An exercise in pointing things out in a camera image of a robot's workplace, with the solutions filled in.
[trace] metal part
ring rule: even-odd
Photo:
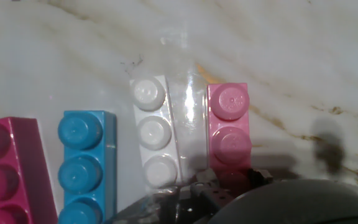
[[[209,207],[210,213],[214,214],[233,200],[225,190],[215,187],[212,183],[197,182],[190,185],[192,196]]]

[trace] magenta building block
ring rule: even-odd
[[[57,222],[36,119],[0,119],[0,223]]]
[[[209,166],[223,180],[250,168],[247,84],[208,85],[207,101]]]

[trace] toy building block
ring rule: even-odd
[[[65,111],[58,135],[64,163],[58,179],[65,191],[59,224],[100,224],[116,214],[116,115]]]
[[[250,168],[248,107],[246,83],[208,85],[209,166],[219,180],[232,171]]]
[[[0,223],[57,222],[36,119],[0,119]]]
[[[131,94],[147,185],[156,189],[180,183],[180,161],[165,77],[131,80]]]

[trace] gray plastic object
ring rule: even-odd
[[[358,191],[329,180],[289,180],[247,192],[209,224],[358,223]]]

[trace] blue block stud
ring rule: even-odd
[[[85,194],[99,185],[102,171],[93,158],[76,157],[62,164],[58,178],[65,191],[71,194]]]
[[[68,114],[59,124],[60,141],[69,148],[84,150],[95,147],[103,135],[97,117],[88,113]]]
[[[116,116],[65,111],[58,127],[65,159],[58,179],[65,191],[59,224],[101,224],[116,214]]]
[[[59,224],[99,224],[101,218],[98,208],[86,203],[74,202],[62,210]]]

